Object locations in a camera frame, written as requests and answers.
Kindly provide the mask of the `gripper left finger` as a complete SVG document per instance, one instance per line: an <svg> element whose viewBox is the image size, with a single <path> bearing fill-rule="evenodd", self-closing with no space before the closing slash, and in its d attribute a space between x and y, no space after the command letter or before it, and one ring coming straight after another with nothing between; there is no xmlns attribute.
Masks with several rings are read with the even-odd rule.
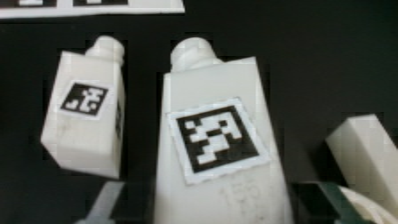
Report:
<svg viewBox="0 0 398 224"><path fill-rule="evenodd" d="M110 218L110 215L122 187L122 182L108 181L105 183L87 217L73 224L115 224L115 220Z"/></svg>

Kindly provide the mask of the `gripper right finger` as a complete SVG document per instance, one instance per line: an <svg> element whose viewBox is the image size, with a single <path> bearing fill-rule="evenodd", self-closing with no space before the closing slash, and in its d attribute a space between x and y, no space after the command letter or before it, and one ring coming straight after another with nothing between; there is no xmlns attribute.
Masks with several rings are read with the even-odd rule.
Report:
<svg viewBox="0 0 398 224"><path fill-rule="evenodd" d="M293 184L298 224L368 224L332 182Z"/></svg>

